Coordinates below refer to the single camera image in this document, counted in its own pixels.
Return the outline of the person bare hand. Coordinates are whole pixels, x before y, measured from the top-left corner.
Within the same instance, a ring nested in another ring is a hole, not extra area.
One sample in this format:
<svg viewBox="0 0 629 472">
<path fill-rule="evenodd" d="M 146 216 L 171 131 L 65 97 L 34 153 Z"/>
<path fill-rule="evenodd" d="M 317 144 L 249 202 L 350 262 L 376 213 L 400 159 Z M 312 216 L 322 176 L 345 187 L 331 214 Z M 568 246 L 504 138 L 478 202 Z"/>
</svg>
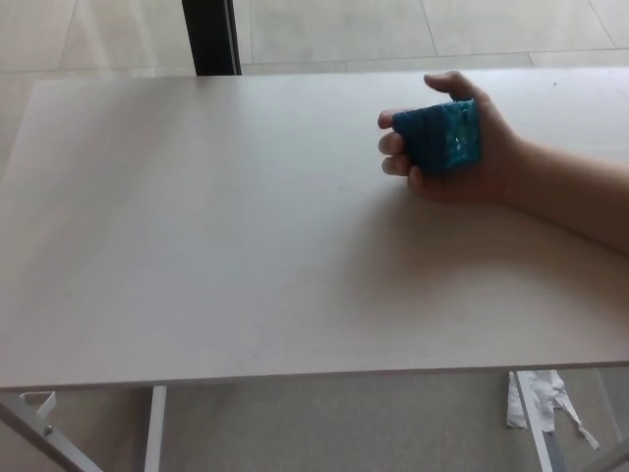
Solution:
<svg viewBox="0 0 629 472">
<path fill-rule="evenodd" d="M 503 203 L 522 140 L 503 119 L 489 95 L 462 73 L 427 74 L 424 81 L 429 88 L 447 93 L 454 100 L 476 102 L 480 112 L 482 159 L 445 176 L 424 175 L 405 155 L 402 137 L 392 131 L 395 112 L 385 110 L 377 119 L 378 127 L 386 132 L 378 142 L 378 150 L 384 155 L 383 172 L 405 177 L 409 187 L 428 200 L 457 204 Z"/>
</svg>

